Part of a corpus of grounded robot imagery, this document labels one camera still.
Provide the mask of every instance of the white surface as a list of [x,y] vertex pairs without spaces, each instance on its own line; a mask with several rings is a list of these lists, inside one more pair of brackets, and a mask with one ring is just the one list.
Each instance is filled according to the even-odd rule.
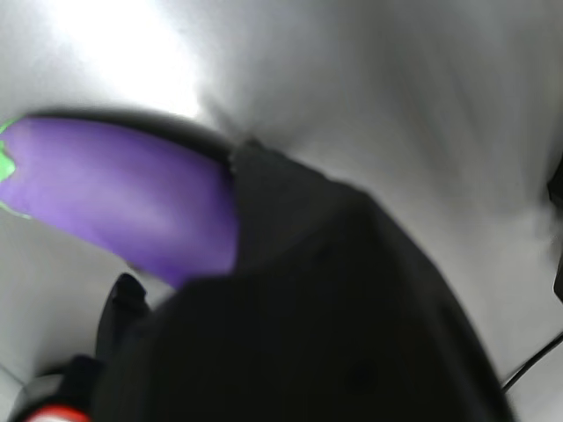
[[[556,0],[2,7],[1,119],[131,105],[214,124],[218,107],[235,139],[370,190],[442,269],[502,376],[563,329],[543,197],[562,150]],[[0,362],[25,379],[88,350],[122,263],[4,214],[0,245]],[[515,388],[523,420],[563,416],[561,380],[563,349]]]

